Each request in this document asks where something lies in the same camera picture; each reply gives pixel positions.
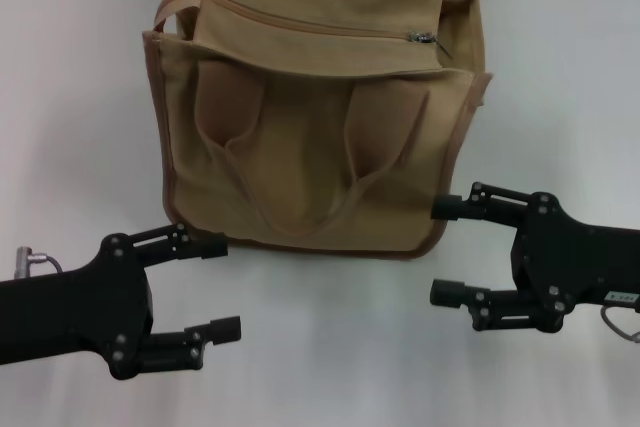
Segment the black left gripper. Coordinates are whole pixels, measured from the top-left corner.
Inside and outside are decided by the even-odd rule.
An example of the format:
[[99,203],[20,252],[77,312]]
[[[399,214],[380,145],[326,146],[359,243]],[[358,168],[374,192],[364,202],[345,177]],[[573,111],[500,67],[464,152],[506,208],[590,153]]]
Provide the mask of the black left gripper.
[[200,370],[208,343],[241,339],[241,318],[149,335],[150,288],[143,267],[227,255],[224,234],[194,236],[178,223],[111,235],[75,270],[3,281],[1,363],[88,351],[101,356],[118,380],[140,372]]

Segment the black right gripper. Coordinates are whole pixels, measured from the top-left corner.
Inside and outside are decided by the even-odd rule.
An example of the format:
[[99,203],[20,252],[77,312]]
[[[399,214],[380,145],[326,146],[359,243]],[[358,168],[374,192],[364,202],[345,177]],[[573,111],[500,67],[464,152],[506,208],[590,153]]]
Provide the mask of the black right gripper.
[[476,331],[558,332],[580,304],[639,310],[639,232],[575,220],[550,193],[474,182],[469,196],[438,195],[431,218],[519,225],[511,252],[517,290],[436,279],[434,306],[466,306]]

